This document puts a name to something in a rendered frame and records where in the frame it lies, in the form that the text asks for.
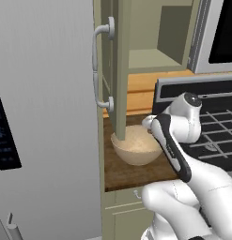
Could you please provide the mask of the grey fridge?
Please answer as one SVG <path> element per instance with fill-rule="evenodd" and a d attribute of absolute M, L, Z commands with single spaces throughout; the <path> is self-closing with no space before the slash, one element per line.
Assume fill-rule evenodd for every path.
<path fill-rule="evenodd" d="M 92 0 L 0 0 L 0 97 L 22 166 L 0 218 L 24 240 L 101 236 Z"/>

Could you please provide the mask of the tan round basket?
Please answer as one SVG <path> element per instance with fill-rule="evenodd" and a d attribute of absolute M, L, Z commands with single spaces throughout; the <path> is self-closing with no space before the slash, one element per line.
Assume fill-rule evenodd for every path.
<path fill-rule="evenodd" d="M 124 141 L 120 141 L 113 133 L 111 142 L 116 154 L 134 166 L 147 165 L 162 153 L 160 145 L 142 125 L 127 126 Z"/>

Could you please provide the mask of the olive green base cabinet door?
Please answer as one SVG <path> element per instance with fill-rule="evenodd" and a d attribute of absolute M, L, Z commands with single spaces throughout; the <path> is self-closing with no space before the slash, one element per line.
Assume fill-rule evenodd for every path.
<path fill-rule="evenodd" d="M 115 240 L 141 240 L 152 219 L 153 213 L 146 208 L 115 213 Z"/>

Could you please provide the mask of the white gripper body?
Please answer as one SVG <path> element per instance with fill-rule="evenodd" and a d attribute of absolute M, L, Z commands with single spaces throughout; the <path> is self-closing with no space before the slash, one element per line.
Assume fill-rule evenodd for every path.
<path fill-rule="evenodd" d="M 149 133 L 153 134 L 155 132 L 154 119 L 155 115 L 148 115 L 142 121 L 142 126 L 148 130 Z"/>

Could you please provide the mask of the olive green wall cabinet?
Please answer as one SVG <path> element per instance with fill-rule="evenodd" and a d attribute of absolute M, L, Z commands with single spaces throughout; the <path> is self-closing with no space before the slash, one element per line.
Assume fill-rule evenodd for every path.
<path fill-rule="evenodd" d="M 200 0 L 131 0 L 129 74 L 187 66 Z M 93 0 L 101 23 L 101 0 Z"/>

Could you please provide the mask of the silver microwave oven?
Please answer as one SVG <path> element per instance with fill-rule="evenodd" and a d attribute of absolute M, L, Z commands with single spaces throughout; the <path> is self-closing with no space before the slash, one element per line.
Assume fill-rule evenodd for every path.
<path fill-rule="evenodd" d="M 193 73 L 232 71 L 232 0 L 201 0 L 188 59 Z"/>

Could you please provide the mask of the black stove with grates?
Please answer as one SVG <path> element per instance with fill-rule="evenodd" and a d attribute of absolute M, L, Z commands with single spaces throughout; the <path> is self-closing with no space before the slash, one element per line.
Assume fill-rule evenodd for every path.
<path fill-rule="evenodd" d="M 181 147 L 193 158 L 232 172 L 232 73 L 160 78 L 155 83 L 152 113 L 161 113 L 184 92 L 202 100 L 202 132 L 196 142 Z"/>

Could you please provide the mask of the olive green drawer front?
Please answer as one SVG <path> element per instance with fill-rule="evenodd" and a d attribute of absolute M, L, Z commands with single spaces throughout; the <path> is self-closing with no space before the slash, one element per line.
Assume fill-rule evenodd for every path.
<path fill-rule="evenodd" d="M 133 194 L 133 191 L 136 189 L 139 191 L 139 194 L 141 195 L 143 189 L 142 187 L 133 187 L 106 192 L 104 195 L 105 206 L 114 207 L 124 204 L 139 203 L 141 200 L 137 199 Z"/>

